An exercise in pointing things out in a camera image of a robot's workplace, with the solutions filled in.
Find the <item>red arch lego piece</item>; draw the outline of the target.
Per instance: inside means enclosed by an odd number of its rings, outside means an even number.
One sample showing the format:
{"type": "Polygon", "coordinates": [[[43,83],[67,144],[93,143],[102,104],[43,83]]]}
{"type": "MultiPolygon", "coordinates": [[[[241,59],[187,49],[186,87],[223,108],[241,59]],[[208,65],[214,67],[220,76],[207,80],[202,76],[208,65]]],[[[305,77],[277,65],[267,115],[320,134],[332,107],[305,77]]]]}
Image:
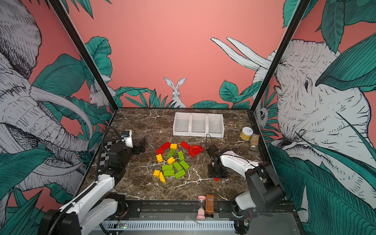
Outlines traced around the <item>red arch lego piece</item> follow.
{"type": "Polygon", "coordinates": [[[202,151],[204,151],[203,147],[193,145],[189,148],[189,155],[193,158],[194,156],[200,154],[202,151]]]}

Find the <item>white three-compartment bin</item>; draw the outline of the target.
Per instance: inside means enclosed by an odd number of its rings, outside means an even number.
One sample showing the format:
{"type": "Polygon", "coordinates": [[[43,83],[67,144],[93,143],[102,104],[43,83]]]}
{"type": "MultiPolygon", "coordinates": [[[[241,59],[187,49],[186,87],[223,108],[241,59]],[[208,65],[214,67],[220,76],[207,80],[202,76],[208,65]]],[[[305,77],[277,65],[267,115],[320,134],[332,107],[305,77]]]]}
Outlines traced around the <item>white three-compartment bin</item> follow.
{"type": "Polygon", "coordinates": [[[224,137],[224,117],[222,114],[176,112],[173,136],[224,137]]]}

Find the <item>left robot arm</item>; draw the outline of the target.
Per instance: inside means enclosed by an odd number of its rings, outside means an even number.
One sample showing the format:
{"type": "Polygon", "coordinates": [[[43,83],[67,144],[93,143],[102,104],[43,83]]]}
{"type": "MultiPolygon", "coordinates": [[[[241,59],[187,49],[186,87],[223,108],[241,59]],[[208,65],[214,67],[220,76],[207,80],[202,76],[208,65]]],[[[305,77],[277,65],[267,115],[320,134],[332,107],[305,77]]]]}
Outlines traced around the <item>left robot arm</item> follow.
{"type": "Polygon", "coordinates": [[[49,210],[41,219],[39,235],[88,235],[105,219],[122,219],[128,214],[130,207],[124,195],[110,191],[125,175],[131,158],[145,152],[146,138],[134,145],[131,130],[116,135],[118,141],[110,149],[100,143],[109,159],[97,173],[96,181],[60,209],[49,210]]]}

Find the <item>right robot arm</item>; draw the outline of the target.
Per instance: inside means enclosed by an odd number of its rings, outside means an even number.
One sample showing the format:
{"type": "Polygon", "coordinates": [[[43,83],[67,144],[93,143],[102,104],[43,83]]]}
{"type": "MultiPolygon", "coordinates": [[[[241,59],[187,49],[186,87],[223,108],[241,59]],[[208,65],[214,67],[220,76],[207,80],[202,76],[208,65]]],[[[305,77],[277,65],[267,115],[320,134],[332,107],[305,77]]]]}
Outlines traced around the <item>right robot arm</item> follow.
{"type": "Polygon", "coordinates": [[[285,198],[285,187],[269,162],[253,162],[226,148],[218,149],[216,145],[208,146],[206,151],[211,158],[210,178],[225,179],[232,170],[247,182],[248,191],[231,201],[230,211],[235,217],[248,214],[248,209],[266,211],[285,198]]]}

